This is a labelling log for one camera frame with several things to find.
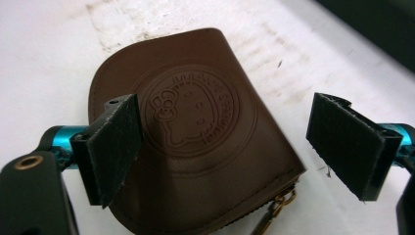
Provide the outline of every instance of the brass ring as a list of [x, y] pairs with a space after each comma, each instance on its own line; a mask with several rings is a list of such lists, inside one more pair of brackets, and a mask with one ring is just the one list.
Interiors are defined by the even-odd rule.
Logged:
[[42, 156], [37, 156], [37, 155], [28, 156], [18, 161], [15, 164], [15, 169], [18, 169], [18, 170], [29, 169], [29, 168], [39, 165], [40, 163], [42, 163], [42, 161], [43, 161]]

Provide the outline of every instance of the stain on surface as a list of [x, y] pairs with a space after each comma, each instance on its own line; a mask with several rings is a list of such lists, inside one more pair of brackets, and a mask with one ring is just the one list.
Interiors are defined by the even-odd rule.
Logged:
[[97, 34], [101, 49], [111, 55], [130, 44], [170, 35], [160, 33], [160, 27], [154, 27], [151, 17], [140, 7], [140, 2], [103, 0], [85, 5], [86, 12]]

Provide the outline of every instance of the clamp jaw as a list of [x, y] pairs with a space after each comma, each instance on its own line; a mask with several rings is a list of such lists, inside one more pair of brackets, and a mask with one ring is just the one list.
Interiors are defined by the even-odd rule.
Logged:
[[411, 174], [396, 207], [399, 234], [415, 234], [415, 128], [377, 124], [351, 102], [314, 94], [306, 138], [360, 201], [376, 201], [391, 165]]
[[79, 167], [91, 205], [108, 206], [143, 139], [136, 95], [106, 103], [89, 126], [54, 126], [0, 174], [0, 234], [78, 234], [61, 172]]

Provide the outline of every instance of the wallet stitching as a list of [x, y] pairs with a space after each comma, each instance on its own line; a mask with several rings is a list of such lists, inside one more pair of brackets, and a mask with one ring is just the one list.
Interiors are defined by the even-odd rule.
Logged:
[[115, 207], [124, 215], [124, 217], [125, 218], [127, 218], [127, 219], [129, 219], [132, 223], [134, 223], [137, 227], [145, 227], [145, 229], [148, 229], [148, 230], [152, 230], [152, 231], [157, 231], [157, 232], [160, 232], [160, 233], [166, 233], [166, 234], [174, 234], [174, 233], [186, 233], [186, 232], [192, 232], [192, 231], [195, 231], [195, 230], [200, 230], [200, 229], [203, 229], [204, 227], [207, 227], [207, 226], [209, 226], [210, 224], [212, 224], [213, 222], [215, 222], [215, 221], [217, 221], [217, 220], [219, 220], [220, 218], [222, 218], [224, 215], [226, 215], [227, 213], [229, 213], [230, 211], [232, 211], [232, 210], [234, 210], [235, 208], [237, 208], [239, 205], [241, 205], [242, 203], [244, 203], [244, 202], [246, 202], [247, 200], [249, 200], [250, 198], [252, 198], [252, 197], [254, 197], [255, 195], [257, 195], [258, 193], [260, 193], [262, 190], [264, 190], [266, 187], [268, 187], [268, 185], [269, 184], [271, 184], [271, 183], [274, 183], [274, 182], [277, 182], [277, 181], [281, 181], [281, 178], [282, 177], [284, 177], [284, 176], [287, 176], [288, 174], [290, 174], [290, 173], [292, 173], [294, 171], [294, 169], [293, 168], [290, 168], [290, 169], [288, 169], [286, 172], [284, 172], [283, 174], [280, 174], [280, 175], [278, 175], [278, 176], [275, 176], [274, 177], [274, 179], [272, 179], [271, 180], [271, 182], [270, 183], [268, 183], [268, 184], [265, 184], [263, 187], [261, 187], [260, 189], [258, 189], [257, 191], [255, 191], [253, 194], [251, 194], [250, 196], [248, 196], [246, 199], [244, 199], [244, 200], [242, 200], [240, 203], [238, 203], [237, 205], [235, 205], [234, 207], [232, 207], [231, 209], [228, 209], [228, 210], [226, 210], [225, 212], [223, 212], [222, 214], [220, 214], [218, 217], [216, 217], [216, 218], [214, 218], [214, 219], [212, 219], [211, 221], [209, 221], [209, 222], [206, 222], [204, 225], [201, 225], [201, 226], [198, 226], [198, 227], [193, 227], [193, 228], [188, 228], [188, 229], [186, 229], [186, 230], [180, 230], [180, 231], [174, 231], [174, 230], [158, 230], [158, 229], [156, 229], [156, 228], [148, 228], [148, 227], [145, 227], [145, 226], [143, 226], [142, 224], [140, 224], [139, 222], [137, 222], [137, 221], [133, 221], [133, 219], [132, 219], [132, 217], [129, 215], [129, 214], [127, 214], [125, 211], [123, 211], [121, 208], [120, 208], [120, 206], [119, 206], [119, 204], [116, 202], [116, 201], [114, 201], [114, 205], [115, 205]]

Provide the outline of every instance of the black rubber pad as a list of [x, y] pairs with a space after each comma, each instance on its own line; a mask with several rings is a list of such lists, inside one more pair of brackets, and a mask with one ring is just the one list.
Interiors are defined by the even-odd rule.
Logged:
[[376, 201], [402, 136], [350, 105], [315, 93], [306, 138], [360, 201]]

